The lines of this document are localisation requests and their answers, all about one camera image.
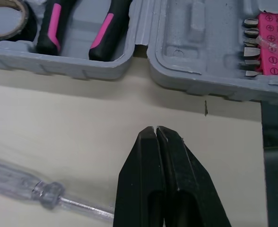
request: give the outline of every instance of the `pink and black handle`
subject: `pink and black handle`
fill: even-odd
[[[132,0],[112,0],[107,16],[88,53],[90,60],[110,61],[129,24]]]
[[[48,0],[36,51],[41,54],[58,55],[70,13],[77,0]]]

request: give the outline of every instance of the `tool case compartment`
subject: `tool case compartment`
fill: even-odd
[[[261,12],[278,13],[278,0],[133,0],[127,34],[110,62],[91,61],[88,51],[110,0],[79,0],[71,14],[60,56],[34,53],[35,42],[0,42],[0,69],[77,79],[117,79],[135,45],[148,46],[150,75],[163,87],[194,95],[278,105],[278,76],[245,77],[242,22]],[[38,24],[42,15],[37,15]]]
[[[111,0],[78,0],[71,13],[59,56],[35,53],[33,42],[1,41],[0,69],[23,69],[38,74],[64,74],[76,79],[117,79],[127,70],[135,48],[135,36],[142,0],[135,0],[130,6],[129,29],[120,40],[110,62],[90,61],[88,52],[106,17]],[[38,26],[43,12],[36,13]]]

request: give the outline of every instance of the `small black mark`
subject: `small black mark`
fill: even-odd
[[[207,101],[205,100],[205,104],[204,104],[204,115],[207,116],[207,114],[209,113],[208,109],[207,109]]]

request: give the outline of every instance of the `tape roll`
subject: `tape roll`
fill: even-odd
[[[26,40],[33,41],[37,34],[37,23],[32,9],[23,0],[0,0],[0,7],[9,7],[18,10],[22,19],[12,31],[0,34],[0,41]]]

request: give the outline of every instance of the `table surface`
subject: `table surface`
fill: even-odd
[[[143,58],[115,82],[0,70],[0,159],[83,199],[114,205],[138,133],[157,125],[177,131],[208,170],[233,227],[267,226],[259,103],[164,89]],[[0,227],[71,225],[111,226],[0,196]]]

